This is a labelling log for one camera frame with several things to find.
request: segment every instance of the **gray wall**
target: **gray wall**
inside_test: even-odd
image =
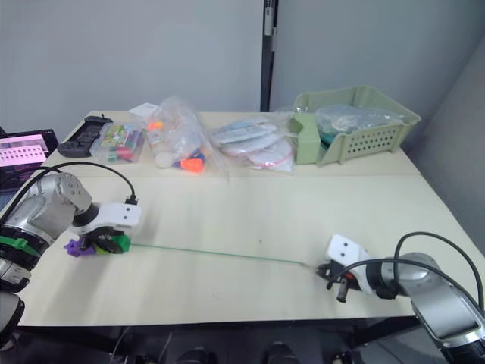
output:
[[[90,110],[177,94],[259,110],[261,0],[1,0],[0,124],[64,137]]]
[[[484,32],[484,0],[280,0],[271,108],[364,84],[429,119]]]
[[[485,253],[485,37],[411,157]]]

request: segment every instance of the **green wire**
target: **green wire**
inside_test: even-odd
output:
[[[297,265],[303,265],[305,267],[310,267],[310,265],[308,265],[304,262],[298,262],[296,260],[288,260],[288,259],[268,258],[266,256],[245,256],[243,254],[230,254],[230,253],[212,252],[212,251],[209,251],[209,250],[174,248],[172,246],[146,245],[146,244],[138,244],[138,243],[132,243],[131,246],[140,246],[142,248],[155,248],[155,249],[163,249],[163,250],[173,250],[173,251],[185,252],[185,253],[210,254],[210,255],[213,255],[213,256],[228,256],[228,257],[231,257],[231,258],[255,259],[255,260],[262,260],[262,261],[266,261],[266,262],[297,264]]]

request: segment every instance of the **green basket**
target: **green basket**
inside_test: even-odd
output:
[[[328,148],[320,140],[315,112],[327,105],[351,105],[359,108],[382,108],[403,115],[400,124],[372,127],[351,134],[338,134]],[[296,164],[319,166],[379,152],[395,152],[420,116],[370,86],[302,93],[296,97],[290,131],[298,134]]]

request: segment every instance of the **clear plastic bag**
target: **clear plastic bag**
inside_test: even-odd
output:
[[[212,132],[221,151],[254,169],[293,172],[294,148],[288,140],[291,115],[258,115],[223,126]]]
[[[356,108],[350,105],[329,105],[315,112],[318,132],[335,135],[383,125],[399,124],[404,116],[379,108]]]
[[[228,176],[224,157],[214,148],[199,114],[176,96],[165,99],[146,117],[147,140],[160,168],[201,173],[208,165]]]

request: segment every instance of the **green zip tie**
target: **green zip tie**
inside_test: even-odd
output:
[[[155,249],[162,249],[162,250],[173,250],[173,251],[185,252],[185,253],[210,254],[213,256],[227,256],[231,258],[255,259],[255,260],[262,260],[266,262],[296,264],[296,265],[302,265],[304,267],[314,269],[313,266],[306,264],[304,262],[298,262],[296,260],[288,260],[288,259],[268,258],[266,256],[245,256],[243,254],[230,254],[230,253],[222,253],[222,252],[212,252],[210,250],[194,250],[194,249],[185,249],[185,248],[174,248],[172,246],[146,245],[146,244],[138,244],[138,243],[131,243],[131,246],[140,246],[142,248],[155,248]]]
[[[40,253],[34,250],[31,246],[29,246],[29,242],[21,237],[18,237],[17,239],[13,239],[11,237],[4,237],[0,235],[0,243],[9,245],[14,249],[21,250],[30,256],[35,256],[37,258],[40,258]]]

